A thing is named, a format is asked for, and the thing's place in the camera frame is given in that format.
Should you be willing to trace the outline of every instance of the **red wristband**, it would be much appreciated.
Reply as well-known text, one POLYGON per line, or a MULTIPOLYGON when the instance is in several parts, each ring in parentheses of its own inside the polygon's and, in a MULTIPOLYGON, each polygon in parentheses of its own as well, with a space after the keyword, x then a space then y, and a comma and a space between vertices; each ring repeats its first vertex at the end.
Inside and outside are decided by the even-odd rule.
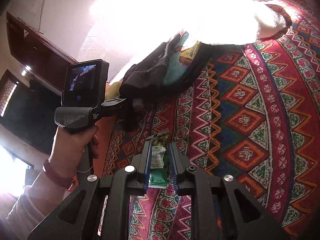
POLYGON ((42 170, 50 180, 52 180, 55 184, 59 185, 60 187, 66 188, 67 190, 72 189, 76 184, 74 179, 64 178, 61 177, 58 173, 56 173, 51 167, 49 160, 46 160, 44 162, 42 170))

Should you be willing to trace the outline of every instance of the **yellow object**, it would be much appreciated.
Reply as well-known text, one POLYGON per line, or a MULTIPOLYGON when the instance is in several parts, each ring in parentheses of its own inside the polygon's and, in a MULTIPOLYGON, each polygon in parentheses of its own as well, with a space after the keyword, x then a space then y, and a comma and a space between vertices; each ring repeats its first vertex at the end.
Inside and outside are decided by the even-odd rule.
POLYGON ((111 86, 106 89, 104 100, 111 100, 113 98, 119 97, 119 89, 121 82, 114 82, 111 86))

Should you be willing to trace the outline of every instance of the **sleeve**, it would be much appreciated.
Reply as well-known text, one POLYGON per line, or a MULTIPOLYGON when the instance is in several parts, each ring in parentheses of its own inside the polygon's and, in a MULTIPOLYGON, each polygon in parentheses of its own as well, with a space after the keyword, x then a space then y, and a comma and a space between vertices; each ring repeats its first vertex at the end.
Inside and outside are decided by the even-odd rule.
POLYGON ((34 206, 29 197, 30 187, 25 187, 24 193, 4 221, 4 227, 10 239, 26 240, 30 232, 44 219, 44 215, 34 206))

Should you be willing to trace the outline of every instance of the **white label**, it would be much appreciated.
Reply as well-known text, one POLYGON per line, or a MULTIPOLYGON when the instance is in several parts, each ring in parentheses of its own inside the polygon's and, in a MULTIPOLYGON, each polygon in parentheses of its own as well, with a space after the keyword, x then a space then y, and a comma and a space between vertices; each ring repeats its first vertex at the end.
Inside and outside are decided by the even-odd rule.
POLYGON ((162 169, 163 155, 165 153, 165 147, 153 146, 152 147, 152 158, 151 158, 151 169, 162 169))

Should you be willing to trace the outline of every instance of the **device screen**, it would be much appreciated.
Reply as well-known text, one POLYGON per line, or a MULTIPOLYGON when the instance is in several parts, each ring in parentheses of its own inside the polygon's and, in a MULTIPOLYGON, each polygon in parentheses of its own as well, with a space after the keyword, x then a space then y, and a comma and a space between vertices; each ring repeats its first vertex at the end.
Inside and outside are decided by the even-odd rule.
POLYGON ((72 69, 69 91, 92 89, 96 65, 76 67, 72 69))

